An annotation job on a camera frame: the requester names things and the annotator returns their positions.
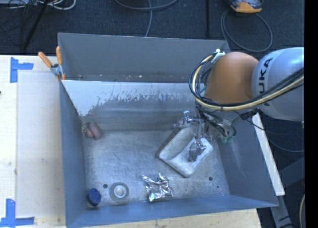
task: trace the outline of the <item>small pink object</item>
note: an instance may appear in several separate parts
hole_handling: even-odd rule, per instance
[[[88,138],[94,137],[96,140],[99,140],[103,136],[103,130],[96,122],[90,122],[86,130],[86,136]]]

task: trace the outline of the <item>gray bin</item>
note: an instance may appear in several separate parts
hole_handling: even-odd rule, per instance
[[[155,156],[183,111],[194,114],[188,87],[200,60],[229,47],[192,40],[59,33],[66,80],[60,83],[67,227],[99,226],[278,205],[254,127],[235,120],[235,138],[213,151],[189,178]],[[85,137],[97,122],[103,137]],[[149,203],[142,175],[166,176],[174,197]],[[124,202],[110,197],[125,183]],[[87,204],[90,188],[101,193]]]

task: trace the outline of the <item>blue cap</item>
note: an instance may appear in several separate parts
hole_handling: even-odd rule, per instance
[[[96,188],[91,188],[87,194],[88,203],[96,207],[101,201],[101,194]]]

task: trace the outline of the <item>crumpled aluminum foil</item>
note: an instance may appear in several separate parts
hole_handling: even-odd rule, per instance
[[[173,197],[173,191],[169,187],[169,180],[159,173],[157,181],[152,180],[147,176],[142,176],[142,180],[146,183],[146,190],[148,192],[148,201],[162,199],[167,196]]]

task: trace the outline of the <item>blue tape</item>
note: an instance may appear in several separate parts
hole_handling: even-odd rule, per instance
[[[19,60],[11,57],[10,83],[18,81],[18,70],[32,70],[32,63],[19,64]]]
[[[0,227],[15,228],[16,226],[28,226],[34,223],[34,217],[31,218],[15,218],[15,201],[6,199],[5,218],[1,218]]]

